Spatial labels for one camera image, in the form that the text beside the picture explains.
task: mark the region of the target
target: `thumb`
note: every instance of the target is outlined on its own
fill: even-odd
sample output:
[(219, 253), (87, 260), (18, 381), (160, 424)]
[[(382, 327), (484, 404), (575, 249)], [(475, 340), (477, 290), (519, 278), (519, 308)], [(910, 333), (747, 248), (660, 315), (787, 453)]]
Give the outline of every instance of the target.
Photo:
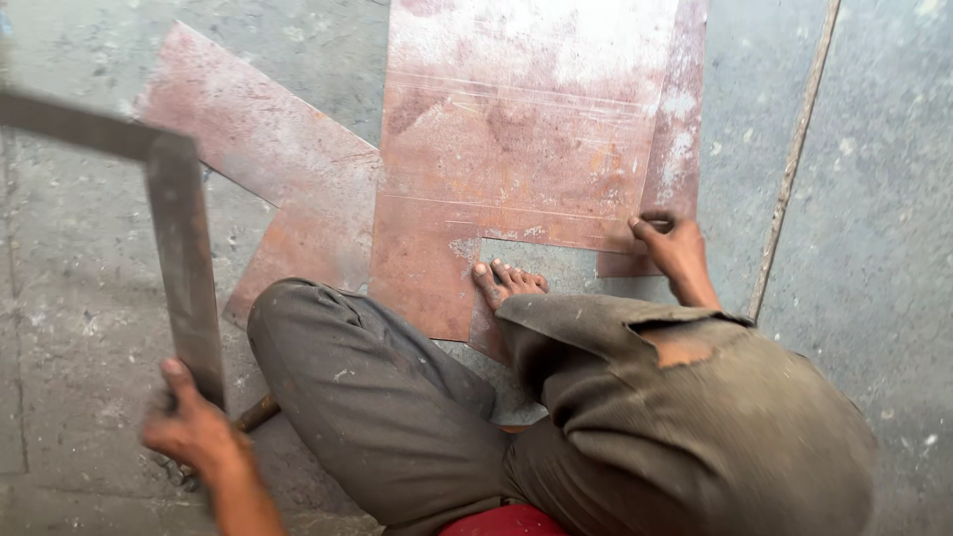
[(650, 246), (664, 237), (651, 223), (636, 216), (629, 218), (629, 229), (632, 229), (632, 235), (635, 238)]
[(162, 369), (162, 376), (169, 385), (169, 390), (178, 399), (180, 406), (189, 407), (201, 397), (198, 394), (198, 389), (195, 388), (192, 373), (189, 372), (182, 361), (175, 358), (167, 359), (162, 361), (159, 367)]

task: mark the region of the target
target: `wrist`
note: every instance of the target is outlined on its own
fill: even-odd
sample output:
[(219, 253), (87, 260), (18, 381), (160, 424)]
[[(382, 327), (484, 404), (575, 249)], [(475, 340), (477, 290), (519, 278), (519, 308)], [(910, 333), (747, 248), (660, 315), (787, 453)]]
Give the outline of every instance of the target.
[(202, 480), (213, 492), (258, 478), (251, 453), (244, 452), (237, 444), (217, 449), (198, 470)]
[(695, 278), (671, 278), (672, 293), (685, 307), (721, 310), (715, 287), (707, 275)]

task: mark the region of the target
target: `fingernail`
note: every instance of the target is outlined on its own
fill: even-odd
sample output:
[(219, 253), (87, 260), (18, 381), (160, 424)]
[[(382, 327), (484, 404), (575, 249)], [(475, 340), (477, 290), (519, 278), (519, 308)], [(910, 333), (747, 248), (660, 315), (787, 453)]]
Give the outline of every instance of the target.
[(179, 362), (179, 360), (168, 359), (162, 361), (162, 364), (159, 366), (162, 367), (162, 370), (165, 371), (166, 374), (182, 374), (182, 363)]

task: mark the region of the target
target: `metal tool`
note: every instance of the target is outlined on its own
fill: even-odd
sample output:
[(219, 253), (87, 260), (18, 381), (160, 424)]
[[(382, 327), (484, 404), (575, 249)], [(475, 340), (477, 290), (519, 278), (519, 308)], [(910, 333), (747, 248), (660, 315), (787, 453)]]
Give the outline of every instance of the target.
[(239, 432), (251, 434), (258, 426), (266, 423), (268, 419), (274, 417), (281, 411), (278, 401), (274, 395), (269, 393), (265, 395), (257, 404), (248, 408), (241, 417), (234, 422), (234, 427)]
[(212, 252), (192, 139), (6, 91), (0, 92), (0, 125), (145, 162), (175, 355), (202, 396), (224, 409)]

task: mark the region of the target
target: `hand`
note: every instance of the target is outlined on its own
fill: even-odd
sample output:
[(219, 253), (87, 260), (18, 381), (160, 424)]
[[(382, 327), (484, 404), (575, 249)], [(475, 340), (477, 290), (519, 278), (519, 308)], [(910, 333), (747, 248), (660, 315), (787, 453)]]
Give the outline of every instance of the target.
[(680, 304), (721, 310), (708, 277), (705, 239), (693, 219), (672, 211), (647, 211), (629, 219), (629, 228), (645, 242), (649, 256), (668, 277), (672, 294)]
[(225, 415), (202, 398), (182, 361), (165, 360), (162, 375), (177, 400), (173, 414), (154, 408), (142, 429), (142, 444), (193, 467), (214, 487), (226, 473), (254, 472), (248, 440), (229, 424)]

